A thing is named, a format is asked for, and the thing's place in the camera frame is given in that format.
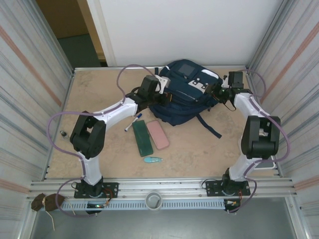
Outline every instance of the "backpack strap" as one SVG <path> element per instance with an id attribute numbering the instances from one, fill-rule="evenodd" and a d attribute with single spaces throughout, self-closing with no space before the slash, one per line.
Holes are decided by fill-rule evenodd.
<path id="1" fill-rule="evenodd" d="M 204 120 L 203 118 L 198 114 L 196 115 L 196 117 L 198 118 L 199 122 L 206 128 L 208 129 L 213 135 L 215 135 L 217 138 L 221 138 L 221 134 L 219 134 L 218 132 L 216 132 L 211 126 L 209 126 Z"/>

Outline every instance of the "black mounting plate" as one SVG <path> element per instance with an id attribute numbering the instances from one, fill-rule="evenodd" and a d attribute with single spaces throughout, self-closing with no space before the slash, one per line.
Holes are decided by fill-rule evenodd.
<path id="1" fill-rule="evenodd" d="M 112 198 L 117 198 L 118 197 L 118 192 L 119 192 L 119 183 L 103 183 L 103 188 L 110 189 L 113 193 Z M 76 183 L 75 186 L 75 192 L 74 192 L 74 198 L 92 198 L 87 194 L 82 194 L 82 184 L 81 183 Z M 100 194 L 98 197 L 94 198 L 107 198 L 110 197 L 110 195 L 106 195 L 104 192 Z"/>
<path id="2" fill-rule="evenodd" d="M 206 192 L 208 197 L 222 197 L 227 196 L 223 193 L 223 181 L 222 180 L 216 180 L 216 181 L 206 181 Z M 249 196 L 250 195 L 250 189 L 249 184 L 247 181 L 244 182 L 236 182 L 240 184 L 240 190 L 242 191 L 243 196 Z M 228 194 L 228 196 L 239 196 L 239 190 L 234 191 L 231 194 Z"/>

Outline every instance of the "table surface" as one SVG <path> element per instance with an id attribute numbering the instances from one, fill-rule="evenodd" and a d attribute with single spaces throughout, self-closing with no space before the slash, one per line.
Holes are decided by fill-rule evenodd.
<path id="1" fill-rule="evenodd" d="M 237 68 L 211 68 L 221 77 Z M 116 87 L 119 69 L 101 68 L 81 70 L 75 74 L 66 111 L 100 111 L 121 100 L 121 93 Z M 148 73 L 144 69 L 128 69 L 120 78 L 120 85 L 125 92 L 139 86 Z M 149 109 L 142 111 L 141 120 L 146 123 L 157 120 Z M 160 163 L 145 163 L 140 157 L 133 129 L 124 129 L 133 117 L 126 118 L 110 128 L 106 133 L 104 149 L 100 153 L 100 170 L 104 177 L 220 177 L 233 165 L 240 155 L 237 141 L 243 133 L 245 119 L 240 111 L 231 112 L 223 104 L 218 104 L 210 112 L 201 113 L 203 119 L 217 132 L 218 139 L 194 118 L 182 125 L 171 126 L 159 121 L 170 145 L 157 150 L 153 141 L 152 156 L 161 157 Z M 77 116 L 64 115 L 60 130 L 71 134 Z M 72 151 L 72 144 L 59 134 L 56 144 Z M 256 175 L 273 175 L 272 170 L 255 171 Z M 81 164 L 74 156 L 54 150 L 47 178 L 79 177 L 82 175 Z"/>

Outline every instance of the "orange stripe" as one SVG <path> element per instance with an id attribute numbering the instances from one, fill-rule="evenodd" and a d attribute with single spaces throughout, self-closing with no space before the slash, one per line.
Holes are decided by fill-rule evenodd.
<path id="1" fill-rule="evenodd" d="M 34 66 L 29 62 L 29 60 L 23 55 L 23 53 L 19 50 L 17 45 L 12 41 L 10 36 L 6 33 L 6 31 L 0 26 L 0 35 L 3 40 L 8 44 L 8 46 L 14 51 L 14 53 L 19 57 L 21 62 L 26 66 L 26 68 L 32 73 L 32 75 L 38 80 L 38 82 L 44 87 L 44 89 L 48 92 L 48 94 L 54 99 L 54 101 L 61 106 L 62 102 L 59 98 L 51 91 L 50 87 L 46 84 L 46 82 L 42 79 L 40 74 L 36 71 Z"/>
<path id="2" fill-rule="evenodd" d="M 302 190 L 306 189 L 315 185 L 319 184 L 319 176 L 312 177 L 310 179 L 307 179 L 305 181 L 301 181 L 299 183 L 295 184 L 295 189 L 296 190 Z"/>
<path id="3" fill-rule="evenodd" d="M 24 193 L 24 194 L 29 193 L 28 188 L 22 187 L 18 184 L 15 184 L 15 183 L 11 183 L 9 181 L 5 181 L 3 179 L 0 179 L 0 188 L 8 189 L 10 191 L 15 191 L 18 193 Z"/>
<path id="4" fill-rule="evenodd" d="M 293 57 L 290 59 L 290 61 L 286 64 L 286 66 L 281 70 L 279 75 L 276 77 L 274 82 L 271 84 L 271 86 L 266 91 L 265 95 L 261 98 L 261 103 L 264 102 L 265 98 L 269 93 L 274 89 L 274 87 L 279 83 L 279 81 L 282 79 L 282 77 L 286 74 L 286 72 L 289 70 L 291 65 L 295 62 L 295 60 L 303 53 L 303 51 L 306 49 L 306 47 L 311 43 L 311 41 L 314 39 L 314 37 L 319 32 L 319 22 L 315 25 L 315 27 L 311 30 L 311 32 L 308 34 L 308 36 L 304 39 L 304 41 L 301 43 L 300 47 L 297 49 Z"/>

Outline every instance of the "purple cable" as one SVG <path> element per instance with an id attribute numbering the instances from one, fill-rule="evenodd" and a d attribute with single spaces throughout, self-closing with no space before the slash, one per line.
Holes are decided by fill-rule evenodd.
<path id="1" fill-rule="evenodd" d="M 290 141 L 289 141 L 289 139 L 288 139 L 287 134 L 286 134 L 285 131 L 283 130 L 283 128 L 282 128 L 276 121 L 274 121 L 269 115 L 267 115 L 266 113 L 264 113 L 263 111 L 261 111 L 261 109 L 253 102 L 252 97 L 253 97 L 253 96 L 251 96 L 251 97 L 249 98 L 249 102 L 252 104 L 252 106 L 253 106 L 262 116 L 266 117 L 271 123 L 273 123 L 273 124 L 279 129 L 280 133 L 284 136 L 284 138 L 285 138 L 285 140 L 286 140 L 286 143 L 287 143 L 287 152 L 285 153 L 285 155 L 284 155 L 283 157 L 281 157 L 281 158 L 279 158 L 279 159 L 274 159 L 274 160 L 269 160 L 269 159 L 268 159 L 268 160 L 262 160 L 262 159 L 260 159 L 260 160 L 257 160 L 256 162 L 252 163 L 252 164 L 246 169 L 246 171 L 244 172 L 244 177 L 245 177 L 248 181 L 251 181 L 251 182 L 254 182 L 254 183 L 255 183 L 254 190 L 253 190 L 253 192 L 251 193 L 250 197 L 249 197 L 242 205 L 240 205 L 240 206 L 239 206 L 238 208 L 236 208 L 236 209 L 233 209 L 233 210 L 229 211 L 230 213 L 236 212 L 236 211 L 238 211 L 240 208 L 244 207 L 244 206 L 253 198 L 253 196 L 254 196 L 255 193 L 256 193 L 256 190 L 257 190 L 257 181 L 256 181 L 255 179 L 247 178 L 247 177 L 246 177 L 246 175 L 247 175 L 247 173 L 249 172 L 249 170 L 250 170 L 252 167 L 254 167 L 254 165 L 255 165 L 256 163 L 264 163 L 264 162 L 269 162 L 269 161 L 271 161 L 271 162 L 281 162 L 281 161 L 285 160 L 285 159 L 288 157 L 288 155 L 289 155 L 289 153 L 290 153 L 290 148 L 291 148 Z"/>
<path id="2" fill-rule="evenodd" d="M 247 71 L 247 72 L 251 72 L 251 73 L 254 73 L 257 76 L 259 76 L 259 78 L 261 79 L 261 81 L 263 82 L 263 85 L 264 85 L 264 92 L 263 92 L 263 94 L 261 96 L 259 96 L 259 95 L 255 95 L 255 96 L 257 96 L 259 98 L 263 97 L 265 95 L 265 93 L 266 93 L 266 82 L 265 82 L 265 79 L 258 72 L 254 71 L 254 70 L 243 69 L 243 70 L 239 70 L 239 71 Z"/>
<path id="3" fill-rule="evenodd" d="M 66 154 L 70 154 L 70 155 L 73 155 L 73 156 L 78 157 L 78 158 L 80 159 L 81 165 L 82 165 L 83 176 L 80 177 L 80 178 L 72 178 L 72 179 L 66 181 L 65 183 L 63 183 L 63 184 L 59 187 L 59 189 L 58 189 L 58 191 L 57 191 L 57 193 L 56 193 L 56 196 L 55 196 L 55 204 L 56 204 L 56 206 L 58 207 L 58 209 L 59 209 L 61 212 L 63 212 L 63 213 L 64 213 L 65 215 L 67 215 L 67 216 L 70 216 L 70 217 L 73 217 L 73 218 L 87 218 L 87 217 L 92 217 L 92 216 L 94 216 L 95 214 L 90 214 L 90 215 L 74 215 L 74 214 L 70 214 L 70 213 L 67 213 L 66 211 L 64 211 L 64 210 L 60 207 L 60 205 L 58 204 L 58 195 L 59 195 L 59 192 L 61 191 L 62 187 L 65 186 L 66 184 L 68 184 L 68 183 L 71 182 L 71 181 L 84 179 L 84 178 L 86 177 L 86 170 L 85 170 L 85 166 L 84 166 L 83 159 L 82 159 L 82 157 L 81 157 L 80 155 L 78 155 L 78 154 L 76 154 L 76 153 L 72 153 L 72 152 L 66 151 L 66 150 L 64 150 L 64 149 L 62 149 L 62 148 L 59 148 L 59 147 L 52 141 L 52 139 L 51 139 L 51 137 L 50 137 L 50 124 L 51 124 L 51 122 L 53 121 L 53 119 L 54 119 L 55 117 L 61 116 L 61 115 L 101 116 L 101 115 L 107 114 L 107 113 L 109 113 L 109 112 L 112 112 L 112 111 L 118 109 L 121 105 L 123 105 L 123 103 L 124 103 L 124 101 L 125 101 L 125 92 L 124 92 L 124 90 L 120 87 L 120 84 L 119 84 L 120 76 L 121 76 L 122 72 L 123 72 L 126 68 L 128 68 L 128 67 L 142 67 L 143 69 L 147 70 L 151 75 L 154 75 L 154 74 L 153 74 L 149 69 L 147 69 L 145 66 L 141 66 L 141 65 L 138 65 L 138 64 L 127 65 L 127 66 L 123 67 L 122 70 L 120 70 L 120 72 L 119 72 L 119 74 L 118 74 L 118 76 L 117 76 L 117 78 L 116 78 L 116 86 L 120 89 L 120 91 L 121 91 L 122 94 L 123 94 L 123 99 L 122 99 L 122 102 L 121 102 L 120 104 L 118 104 L 117 106 L 115 106 L 115 107 L 113 107 L 113 108 L 111 108 L 111 109 L 109 109 L 109 110 L 107 110 L 107 111 L 104 111 L 104 112 L 102 112 L 102 113 L 95 113 L 95 114 L 93 114 L 93 113 L 75 112 L 75 111 L 59 112 L 59 113 L 54 114 L 54 115 L 49 119 L 49 121 L 48 121 L 48 124 L 47 124 L 47 126 L 46 126 L 46 136 L 47 136 L 47 138 L 48 138 L 50 144 L 51 144 L 55 149 L 57 149 L 58 151 L 60 151 L 60 152 L 62 152 L 62 153 L 66 153 Z"/>

